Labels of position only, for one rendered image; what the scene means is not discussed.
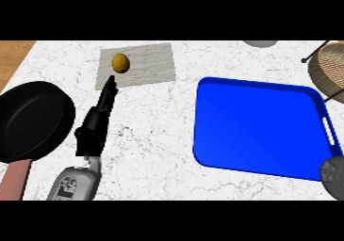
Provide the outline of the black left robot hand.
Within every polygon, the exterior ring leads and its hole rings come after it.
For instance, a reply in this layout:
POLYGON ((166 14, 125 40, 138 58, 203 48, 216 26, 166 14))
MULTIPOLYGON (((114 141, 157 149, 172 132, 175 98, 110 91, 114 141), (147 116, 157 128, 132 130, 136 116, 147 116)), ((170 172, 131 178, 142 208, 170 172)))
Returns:
POLYGON ((77 138, 77 156, 100 156, 103 154, 117 92, 117 84, 111 75, 103 88, 98 104, 89 109, 83 125, 75 132, 77 138))

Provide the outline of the yellow bell pepper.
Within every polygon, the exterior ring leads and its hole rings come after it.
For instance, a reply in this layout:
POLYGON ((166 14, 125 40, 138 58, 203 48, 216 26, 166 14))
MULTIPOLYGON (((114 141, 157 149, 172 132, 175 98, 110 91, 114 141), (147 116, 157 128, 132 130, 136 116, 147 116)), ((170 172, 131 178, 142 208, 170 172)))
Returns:
POLYGON ((116 54, 111 59, 111 67, 117 73, 125 73, 131 69, 131 59, 122 53, 116 54))

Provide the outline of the blue tray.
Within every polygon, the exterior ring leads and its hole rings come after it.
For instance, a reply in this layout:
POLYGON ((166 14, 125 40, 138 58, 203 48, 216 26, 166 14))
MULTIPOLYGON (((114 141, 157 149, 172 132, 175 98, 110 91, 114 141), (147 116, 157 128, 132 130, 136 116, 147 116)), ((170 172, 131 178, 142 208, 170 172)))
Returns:
POLYGON ((343 154, 319 92, 206 77, 197 88, 194 157, 212 168, 318 181, 343 154))

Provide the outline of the wicker tiered basket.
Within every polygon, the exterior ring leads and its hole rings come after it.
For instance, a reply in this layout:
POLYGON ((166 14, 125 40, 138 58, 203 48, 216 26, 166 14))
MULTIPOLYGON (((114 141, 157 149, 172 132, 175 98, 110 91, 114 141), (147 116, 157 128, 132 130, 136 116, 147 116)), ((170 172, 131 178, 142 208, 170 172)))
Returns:
POLYGON ((327 95, 325 101, 344 104, 344 41, 325 41, 302 62, 313 85, 327 95))

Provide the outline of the grey placemat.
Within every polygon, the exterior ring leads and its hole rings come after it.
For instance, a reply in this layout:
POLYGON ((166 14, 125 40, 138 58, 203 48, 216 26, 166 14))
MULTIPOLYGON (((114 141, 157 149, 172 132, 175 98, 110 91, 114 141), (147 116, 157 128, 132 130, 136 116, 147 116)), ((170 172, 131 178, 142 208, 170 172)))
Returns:
POLYGON ((175 81, 172 44, 160 43, 103 49, 95 82, 97 90, 104 88, 111 75, 120 88, 175 81), (123 54, 131 60, 131 69, 125 73, 117 73, 111 66, 113 57, 117 54, 123 54))

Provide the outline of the grey round object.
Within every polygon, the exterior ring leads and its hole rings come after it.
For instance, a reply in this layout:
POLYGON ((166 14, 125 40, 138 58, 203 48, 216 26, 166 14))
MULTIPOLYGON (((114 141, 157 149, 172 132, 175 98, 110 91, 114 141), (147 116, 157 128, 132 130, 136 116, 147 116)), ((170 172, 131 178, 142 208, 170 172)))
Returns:
POLYGON ((269 48, 278 43, 277 40, 244 40, 244 42, 257 48, 269 48))

